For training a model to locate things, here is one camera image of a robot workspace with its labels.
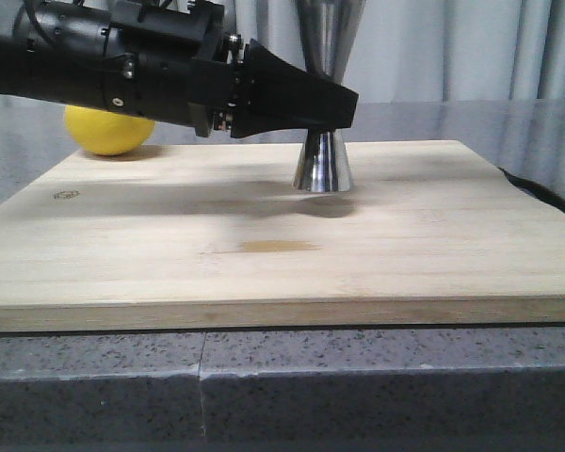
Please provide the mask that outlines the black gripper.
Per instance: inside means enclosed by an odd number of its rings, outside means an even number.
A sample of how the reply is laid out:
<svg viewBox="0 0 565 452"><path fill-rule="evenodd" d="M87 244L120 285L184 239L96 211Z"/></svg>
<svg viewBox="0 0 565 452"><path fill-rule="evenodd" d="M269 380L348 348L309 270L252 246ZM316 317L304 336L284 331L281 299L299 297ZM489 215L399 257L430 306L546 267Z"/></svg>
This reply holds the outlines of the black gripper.
<svg viewBox="0 0 565 452"><path fill-rule="evenodd" d="M115 3L105 56L123 57L121 111L208 137L234 97L238 40L224 28L224 17L225 7L212 2L193 2L187 12L153 2ZM353 123L357 92L285 62L257 40L246 46L238 77L233 138Z"/></svg>

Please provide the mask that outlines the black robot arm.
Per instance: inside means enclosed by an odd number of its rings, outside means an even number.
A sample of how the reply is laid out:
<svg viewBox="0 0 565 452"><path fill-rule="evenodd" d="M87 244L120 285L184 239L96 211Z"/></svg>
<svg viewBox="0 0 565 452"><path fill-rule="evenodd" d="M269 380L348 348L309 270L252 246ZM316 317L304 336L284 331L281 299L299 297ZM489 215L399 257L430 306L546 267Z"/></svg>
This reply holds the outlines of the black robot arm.
<svg viewBox="0 0 565 452"><path fill-rule="evenodd" d="M264 132L349 127L355 91L283 61L223 27L225 9L194 1L0 1L0 94L192 128Z"/></svg>

